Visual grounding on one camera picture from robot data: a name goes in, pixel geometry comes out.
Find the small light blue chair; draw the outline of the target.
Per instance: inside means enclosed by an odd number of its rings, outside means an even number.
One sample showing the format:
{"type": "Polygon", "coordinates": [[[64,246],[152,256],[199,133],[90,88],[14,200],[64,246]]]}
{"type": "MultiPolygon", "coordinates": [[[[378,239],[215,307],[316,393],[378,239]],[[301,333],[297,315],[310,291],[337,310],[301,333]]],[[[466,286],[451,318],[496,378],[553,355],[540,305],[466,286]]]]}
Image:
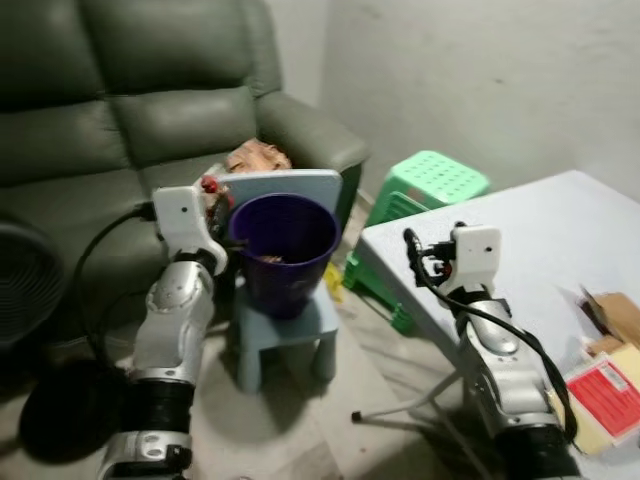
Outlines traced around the small light blue chair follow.
{"type": "MultiPolygon", "coordinates": [[[[338,212],[342,179],[333,170],[294,169],[278,172],[220,173],[215,177],[230,188],[230,196],[234,200],[232,215],[239,206],[252,198],[273,193],[292,193],[310,198],[332,212],[338,220],[342,238],[342,218],[338,212]]],[[[262,355],[269,349],[278,347],[312,347],[312,375],[323,381],[333,379],[340,321],[337,307],[326,291],[323,279],[312,292],[301,315],[292,319],[278,319],[262,314],[252,305],[242,273],[241,252],[234,253],[233,259],[237,261],[233,319],[239,329],[239,388],[246,393],[259,392],[262,384],[262,355]]]]}

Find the yellow scrap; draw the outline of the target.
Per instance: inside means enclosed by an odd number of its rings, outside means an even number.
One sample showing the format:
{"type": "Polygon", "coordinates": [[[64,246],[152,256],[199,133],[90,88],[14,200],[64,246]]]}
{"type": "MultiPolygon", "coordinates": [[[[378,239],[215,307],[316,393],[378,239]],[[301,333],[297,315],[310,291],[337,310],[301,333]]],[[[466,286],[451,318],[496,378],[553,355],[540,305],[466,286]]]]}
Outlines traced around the yellow scrap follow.
{"type": "Polygon", "coordinates": [[[344,292],[346,292],[346,287],[344,287],[343,280],[344,276],[342,270],[333,264],[326,265],[323,274],[323,283],[330,298],[332,298],[335,303],[344,302],[344,292]]]}

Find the brown cardboard scrap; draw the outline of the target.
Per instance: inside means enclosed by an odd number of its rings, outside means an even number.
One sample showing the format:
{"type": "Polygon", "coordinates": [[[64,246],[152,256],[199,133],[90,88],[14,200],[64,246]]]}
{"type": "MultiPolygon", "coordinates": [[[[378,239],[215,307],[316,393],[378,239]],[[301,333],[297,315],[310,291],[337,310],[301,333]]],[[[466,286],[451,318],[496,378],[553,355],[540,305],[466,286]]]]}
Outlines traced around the brown cardboard scrap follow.
{"type": "Polygon", "coordinates": [[[640,308],[620,292],[594,294],[582,289],[582,311],[602,338],[586,343],[589,355],[640,347],[640,308]]]}

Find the pink stuffed toy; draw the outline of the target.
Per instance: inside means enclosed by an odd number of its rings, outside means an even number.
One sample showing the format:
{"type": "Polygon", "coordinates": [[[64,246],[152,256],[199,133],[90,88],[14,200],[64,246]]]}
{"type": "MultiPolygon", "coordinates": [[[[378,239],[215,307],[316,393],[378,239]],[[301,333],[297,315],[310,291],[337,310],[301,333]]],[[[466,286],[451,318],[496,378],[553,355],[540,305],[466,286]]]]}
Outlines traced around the pink stuffed toy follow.
{"type": "Polygon", "coordinates": [[[292,161],[278,147],[260,140],[243,142],[225,160],[228,173],[278,172],[292,169],[292,161]]]}

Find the dark green leather sofa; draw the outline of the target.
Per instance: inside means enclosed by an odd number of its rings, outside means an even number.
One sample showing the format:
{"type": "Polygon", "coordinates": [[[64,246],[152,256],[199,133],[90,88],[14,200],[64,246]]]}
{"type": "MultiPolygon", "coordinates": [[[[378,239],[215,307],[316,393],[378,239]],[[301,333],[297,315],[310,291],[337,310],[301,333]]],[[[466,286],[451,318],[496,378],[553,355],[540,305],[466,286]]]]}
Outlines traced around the dark green leather sofa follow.
{"type": "Polygon", "coordinates": [[[285,92],[265,0],[0,0],[0,218],[44,233],[65,275],[248,140],[337,172],[348,219],[369,147],[285,92]]]}

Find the green plastic stool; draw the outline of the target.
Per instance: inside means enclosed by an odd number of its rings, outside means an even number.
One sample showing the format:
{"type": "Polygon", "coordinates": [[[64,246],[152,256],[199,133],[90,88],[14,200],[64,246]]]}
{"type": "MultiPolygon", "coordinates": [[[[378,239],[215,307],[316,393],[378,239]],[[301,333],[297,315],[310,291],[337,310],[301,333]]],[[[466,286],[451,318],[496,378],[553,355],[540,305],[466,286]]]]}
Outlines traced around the green plastic stool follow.
{"type": "MultiPolygon", "coordinates": [[[[374,227],[419,212],[461,204],[484,195],[489,187],[489,179],[479,170],[439,152],[420,151],[389,170],[365,225],[374,227]]],[[[364,264],[356,252],[347,256],[343,285],[349,291],[374,294],[384,305],[392,307],[392,315],[388,320],[390,326],[403,335],[413,333],[415,325],[411,317],[394,300],[392,292],[381,283],[378,274],[371,266],[364,264]]]]}

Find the black floor fan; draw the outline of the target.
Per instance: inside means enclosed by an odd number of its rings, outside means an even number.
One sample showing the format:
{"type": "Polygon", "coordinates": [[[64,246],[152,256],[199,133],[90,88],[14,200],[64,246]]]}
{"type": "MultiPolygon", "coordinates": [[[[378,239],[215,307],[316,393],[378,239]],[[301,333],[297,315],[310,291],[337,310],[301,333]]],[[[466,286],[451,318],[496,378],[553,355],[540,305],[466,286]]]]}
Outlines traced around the black floor fan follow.
{"type": "Polygon", "coordinates": [[[46,465],[68,465],[104,447],[119,425],[124,384],[97,355],[56,361],[37,342],[68,280],[49,238],[0,215],[0,403],[26,393],[15,439],[46,465]]]}

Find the white folding table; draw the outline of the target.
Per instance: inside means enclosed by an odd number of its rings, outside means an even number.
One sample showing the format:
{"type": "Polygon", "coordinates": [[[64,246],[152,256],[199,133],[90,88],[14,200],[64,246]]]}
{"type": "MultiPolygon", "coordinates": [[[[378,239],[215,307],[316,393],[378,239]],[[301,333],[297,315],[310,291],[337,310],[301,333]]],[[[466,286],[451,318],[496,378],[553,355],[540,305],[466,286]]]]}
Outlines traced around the white folding table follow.
{"type": "MultiPolygon", "coordinates": [[[[596,330],[582,311],[582,289],[639,294],[639,206],[582,173],[563,173],[362,230],[358,255],[452,362],[465,402],[484,421],[458,369],[460,342],[453,315],[428,289],[416,287],[403,237],[404,230],[412,230],[426,246],[448,241],[460,225],[500,230],[493,294],[507,302],[512,323],[535,335],[568,378],[595,358],[585,351],[596,330]]],[[[486,440],[502,457],[488,428],[486,440]]],[[[582,480],[612,480],[627,472],[626,467],[591,461],[577,447],[571,456],[582,480]]]]}

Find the yellow packet with red label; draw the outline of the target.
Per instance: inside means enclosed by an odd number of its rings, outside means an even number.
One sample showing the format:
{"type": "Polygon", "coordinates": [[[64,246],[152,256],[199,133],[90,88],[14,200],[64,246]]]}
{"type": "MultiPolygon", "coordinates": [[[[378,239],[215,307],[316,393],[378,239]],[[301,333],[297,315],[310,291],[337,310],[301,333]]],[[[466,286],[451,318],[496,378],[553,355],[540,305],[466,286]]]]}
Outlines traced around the yellow packet with red label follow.
{"type": "Polygon", "coordinates": [[[566,379],[579,422],[576,447],[599,454],[640,430],[640,349],[602,353],[566,379]]]}

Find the purple plastic rubbish bin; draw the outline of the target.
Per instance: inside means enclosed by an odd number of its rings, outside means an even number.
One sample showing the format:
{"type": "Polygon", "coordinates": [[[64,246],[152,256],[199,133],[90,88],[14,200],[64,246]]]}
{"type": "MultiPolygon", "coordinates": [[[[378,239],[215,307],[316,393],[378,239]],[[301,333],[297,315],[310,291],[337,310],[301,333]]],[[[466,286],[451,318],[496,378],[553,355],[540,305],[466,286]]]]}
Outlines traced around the purple plastic rubbish bin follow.
{"type": "Polygon", "coordinates": [[[301,195],[273,193],[244,202],[230,218],[230,238],[241,247],[242,273],[257,311],[292,319],[305,310],[340,242],[338,220],[301,195]],[[280,255],[269,265],[261,255],[280,255]]]}

